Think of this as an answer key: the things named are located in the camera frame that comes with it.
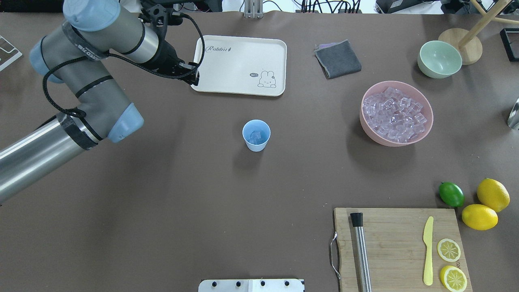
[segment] wooden base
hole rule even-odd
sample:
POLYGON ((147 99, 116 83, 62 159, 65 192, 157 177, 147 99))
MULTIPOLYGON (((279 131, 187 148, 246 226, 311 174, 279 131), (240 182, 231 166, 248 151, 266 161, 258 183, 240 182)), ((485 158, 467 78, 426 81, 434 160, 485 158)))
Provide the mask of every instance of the wooden base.
POLYGON ((465 47, 458 47, 460 40, 466 36, 467 33, 469 33, 469 31, 464 29, 449 29, 442 32, 438 38, 438 41, 449 43, 459 51, 463 65, 476 63, 483 54, 483 45, 477 36, 471 39, 465 47))

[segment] wooden rod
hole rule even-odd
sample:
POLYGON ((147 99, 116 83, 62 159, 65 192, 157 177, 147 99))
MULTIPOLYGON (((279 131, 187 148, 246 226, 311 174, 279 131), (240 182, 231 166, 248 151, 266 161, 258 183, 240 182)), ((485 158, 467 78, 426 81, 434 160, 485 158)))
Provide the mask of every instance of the wooden rod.
POLYGON ((458 48, 463 48, 465 45, 470 42, 485 26, 496 17, 511 0, 499 0, 495 5, 486 13, 481 20, 479 20, 476 25, 459 41, 458 48))
MULTIPOLYGON (((481 15, 486 14, 486 11, 481 7, 481 5, 476 0, 470 0, 470 2, 472 3, 472 5, 474 5, 474 7, 477 9, 477 11, 481 15)), ((492 21, 497 21, 497 22, 506 23, 506 24, 519 25, 519 20, 513 20, 513 19, 495 17, 492 21)))

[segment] lemon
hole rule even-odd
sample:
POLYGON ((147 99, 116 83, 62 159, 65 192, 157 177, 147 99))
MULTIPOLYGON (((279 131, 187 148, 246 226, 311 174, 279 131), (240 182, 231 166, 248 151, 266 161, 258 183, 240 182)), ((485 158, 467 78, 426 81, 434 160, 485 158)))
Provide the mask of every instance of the lemon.
POLYGON ((502 183, 495 179, 486 178, 477 187, 477 198, 483 205, 496 212, 501 212, 510 203, 510 195, 502 183))
POLYGON ((438 255, 448 262, 455 262, 461 257, 459 245, 450 238, 444 238, 438 242, 438 255))
POLYGON ((455 266, 444 266, 440 271, 443 286, 451 292, 462 292, 467 288, 467 277, 455 266))
POLYGON ((461 212, 461 219, 470 228, 476 230, 487 230, 497 224, 496 212, 484 205, 468 205, 461 212))

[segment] rabbit cartoon print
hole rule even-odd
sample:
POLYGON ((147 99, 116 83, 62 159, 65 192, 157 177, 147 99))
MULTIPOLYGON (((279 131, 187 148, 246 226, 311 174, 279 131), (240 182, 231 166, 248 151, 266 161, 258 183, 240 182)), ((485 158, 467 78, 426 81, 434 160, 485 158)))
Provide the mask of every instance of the rabbit cartoon print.
POLYGON ((258 87, 276 87, 276 77, 273 71, 261 72, 261 78, 259 79, 258 87))

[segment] lemon slice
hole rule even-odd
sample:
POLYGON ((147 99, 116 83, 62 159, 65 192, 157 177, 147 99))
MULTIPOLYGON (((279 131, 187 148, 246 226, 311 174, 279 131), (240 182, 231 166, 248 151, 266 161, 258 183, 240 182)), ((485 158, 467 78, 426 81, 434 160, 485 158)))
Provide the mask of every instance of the lemon slice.
POLYGON ((455 266, 444 266, 440 271, 440 280, 451 292, 463 292, 467 288, 467 277, 455 266))
POLYGON ((444 238, 438 242, 438 254, 443 260, 455 262, 461 257, 461 249, 452 239, 444 238))

